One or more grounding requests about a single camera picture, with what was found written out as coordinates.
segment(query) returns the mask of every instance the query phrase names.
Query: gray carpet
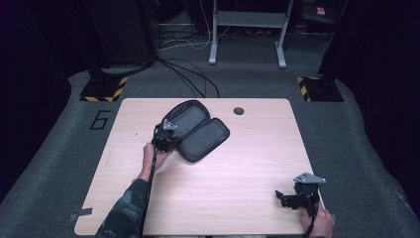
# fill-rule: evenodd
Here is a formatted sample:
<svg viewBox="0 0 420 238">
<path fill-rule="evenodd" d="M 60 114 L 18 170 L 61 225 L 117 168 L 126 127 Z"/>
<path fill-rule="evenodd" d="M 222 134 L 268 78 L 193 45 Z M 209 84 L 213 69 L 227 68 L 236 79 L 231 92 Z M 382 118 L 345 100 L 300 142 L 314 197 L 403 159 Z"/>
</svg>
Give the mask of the gray carpet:
<svg viewBox="0 0 420 238">
<path fill-rule="evenodd" d="M 343 103 L 305 102 L 297 76 L 316 76 L 326 42 L 294 36 L 285 53 L 287 69 L 277 65 L 269 37 L 221 43 L 216 65 L 210 46 L 160 51 L 162 59 L 189 60 L 225 98 L 286 98 L 290 101 L 325 205 L 337 214 L 335 237 L 420 237 L 420 223 L 405 203 L 398 182 L 384 169 L 364 131 L 352 92 L 337 80 Z M 194 69 L 183 61 L 174 61 Z M 188 77 L 204 90 L 203 79 Z M 81 102 L 88 80 L 81 72 L 69 79 L 72 94 L 42 147 L 0 206 L 0 237 L 76 237 L 68 216 L 81 208 L 118 108 L 130 97 L 195 97 L 161 63 L 129 77 L 116 102 Z M 216 97 L 207 83 L 207 96 Z M 109 120 L 104 130 L 89 130 L 99 110 Z"/>
</svg>

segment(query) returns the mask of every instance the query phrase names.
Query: wooden table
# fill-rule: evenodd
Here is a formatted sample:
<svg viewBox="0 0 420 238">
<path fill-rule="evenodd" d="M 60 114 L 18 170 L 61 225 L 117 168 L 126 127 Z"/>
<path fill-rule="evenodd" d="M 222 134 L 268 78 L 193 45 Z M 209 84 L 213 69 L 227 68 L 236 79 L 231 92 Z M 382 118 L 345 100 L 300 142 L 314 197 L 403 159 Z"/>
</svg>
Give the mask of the wooden table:
<svg viewBox="0 0 420 238">
<path fill-rule="evenodd" d="M 143 146 L 162 117 L 187 98 L 125 99 L 82 208 L 77 235 L 95 234 L 142 167 Z M 190 164 L 178 152 L 157 171 L 145 235 L 302 234 L 300 211 L 275 190 L 294 194 L 293 178 L 312 169 L 286 99 L 198 99 L 230 129 L 227 141 Z M 241 107 L 243 115 L 234 109 Z"/>
</svg>

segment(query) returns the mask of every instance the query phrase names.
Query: black speaker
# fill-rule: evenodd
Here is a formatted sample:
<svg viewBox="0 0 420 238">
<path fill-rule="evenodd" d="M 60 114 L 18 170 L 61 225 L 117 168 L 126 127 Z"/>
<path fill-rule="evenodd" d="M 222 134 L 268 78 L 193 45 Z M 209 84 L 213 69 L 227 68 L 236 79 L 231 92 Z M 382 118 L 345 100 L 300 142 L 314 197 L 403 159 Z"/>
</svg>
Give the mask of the black speaker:
<svg viewBox="0 0 420 238">
<path fill-rule="evenodd" d="M 85 0 L 109 65 L 143 65 L 157 56 L 150 0 Z"/>
</svg>

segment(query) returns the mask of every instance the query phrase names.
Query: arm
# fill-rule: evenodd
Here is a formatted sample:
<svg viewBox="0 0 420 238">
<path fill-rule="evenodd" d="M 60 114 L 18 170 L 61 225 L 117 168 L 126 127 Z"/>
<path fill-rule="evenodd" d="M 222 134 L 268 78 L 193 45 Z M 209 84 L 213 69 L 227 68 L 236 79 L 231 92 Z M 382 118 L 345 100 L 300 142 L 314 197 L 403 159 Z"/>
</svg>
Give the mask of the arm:
<svg viewBox="0 0 420 238">
<path fill-rule="evenodd" d="M 143 167 L 138 178 L 118 199 L 102 222 L 96 237 L 138 237 L 143 212 L 146 208 L 149 176 L 152 172 L 154 146 L 147 143 L 143 147 Z M 158 170 L 171 152 L 157 151 L 156 170 Z"/>
<path fill-rule="evenodd" d="M 315 237 L 325 237 L 331 238 L 333 236 L 333 227 L 334 227 L 334 219 L 331 216 L 330 212 L 328 212 L 324 207 L 319 204 L 318 213 L 316 215 L 316 219 L 314 222 L 314 228 L 312 232 L 309 234 L 310 238 Z M 309 225 L 311 224 L 312 217 L 308 215 L 306 208 L 302 209 L 301 219 L 303 228 L 306 230 L 308 229 Z"/>
</svg>

